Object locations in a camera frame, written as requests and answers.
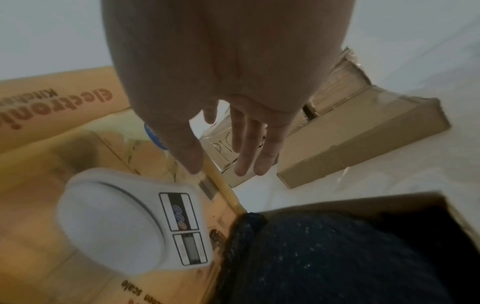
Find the white kitchen scale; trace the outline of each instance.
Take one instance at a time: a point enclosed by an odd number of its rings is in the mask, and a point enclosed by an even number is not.
[[[213,259],[200,198],[189,185],[90,169],[67,183],[57,215],[83,254],[126,275],[204,267]]]

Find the human hand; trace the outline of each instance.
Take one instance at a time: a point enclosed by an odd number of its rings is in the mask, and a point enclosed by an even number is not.
[[[133,110],[190,173],[203,150],[189,119],[230,103],[237,175],[273,165],[295,115],[340,52],[354,0],[102,0]]]

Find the hand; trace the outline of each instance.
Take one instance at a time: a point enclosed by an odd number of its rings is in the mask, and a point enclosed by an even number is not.
[[[203,150],[189,119],[230,103],[244,175],[273,165],[295,115],[328,74],[354,0],[102,0],[108,45],[133,110],[190,173]]]

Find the blue sticker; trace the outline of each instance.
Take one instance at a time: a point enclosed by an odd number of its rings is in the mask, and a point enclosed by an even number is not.
[[[146,124],[143,124],[143,125],[145,127],[145,132],[148,135],[148,137],[150,137],[151,141],[153,141],[153,143],[156,144],[160,149],[167,151],[168,150],[167,147],[163,145],[163,143],[160,141],[160,138],[158,138],[158,136],[155,135],[152,129],[150,129],[150,127],[147,126]]]

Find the finger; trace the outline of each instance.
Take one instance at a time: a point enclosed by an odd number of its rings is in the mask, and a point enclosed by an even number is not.
[[[289,133],[289,129],[290,124],[280,127],[267,127],[263,148],[253,166],[253,171],[256,175],[264,175],[273,166]]]
[[[219,101],[213,100],[211,102],[208,102],[207,105],[203,108],[203,118],[205,119],[206,123],[211,125],[215,123],[215,120],[217,120],[218,107],[219,107]]]
[[[157,126],[153,130],[190,174],[200,172],[204,164],[204,151],[188,122]]]
[[[245,137],[235,165],[236,175],[244,176],[249,170],[254,161],[255,154],[262,143],[264,132],[264,124],[252,119],[247,121]]]
[[[239,110],[230,107],[230,118],[232,133],[231,147],[233,148],[234,152],[240,153],[240,150],[242,149],[242,141],[245,135],[245,115]]]

